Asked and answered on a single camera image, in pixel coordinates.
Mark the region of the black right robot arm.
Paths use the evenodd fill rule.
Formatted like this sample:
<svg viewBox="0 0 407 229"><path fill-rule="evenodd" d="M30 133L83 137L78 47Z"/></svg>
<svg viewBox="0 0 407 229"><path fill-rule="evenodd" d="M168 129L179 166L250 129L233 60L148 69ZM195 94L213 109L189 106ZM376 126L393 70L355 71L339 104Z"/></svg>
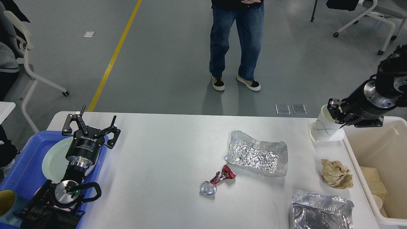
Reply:
<svg viewBox="0 0 407 229"><path fill-rule="evenodd" d="M364 81L350 96L328 101L330 118L341 126L381 127L384 114L397 107L406 107L406 62L406 45L399 45L380 62L377 73Z"/></svg>

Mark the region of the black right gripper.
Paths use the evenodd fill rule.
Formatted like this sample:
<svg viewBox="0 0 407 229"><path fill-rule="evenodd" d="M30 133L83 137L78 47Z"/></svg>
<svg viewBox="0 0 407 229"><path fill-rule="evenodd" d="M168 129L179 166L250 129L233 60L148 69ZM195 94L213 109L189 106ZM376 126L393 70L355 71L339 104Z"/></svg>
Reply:
<svg viewBox="0 0 407 229"><path fill-rule="evenodd" d="M333 122L356 128L382 127L384 114L394 110L399 95L382 95L376 80L366 80L343 100L330 98L327 109Z"/></svg>

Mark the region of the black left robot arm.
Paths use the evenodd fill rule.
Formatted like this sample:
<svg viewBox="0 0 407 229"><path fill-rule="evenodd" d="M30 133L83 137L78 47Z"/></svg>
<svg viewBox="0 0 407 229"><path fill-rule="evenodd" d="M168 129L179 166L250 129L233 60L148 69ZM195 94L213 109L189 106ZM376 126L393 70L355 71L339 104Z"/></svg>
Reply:
<svg viewBox="0 0 407 229"><path fill-rule="evenodd" d="M63 136L73 137L63 178L57 183L48 179L35 193L19 214L21 229L75 229L85 214L81 205L101 197L100 185L87 176L97 168L102 147L112 149L121 130L115 126L116 116L105 129L86 125L85 108L69 114L62 128Z"/></svg>

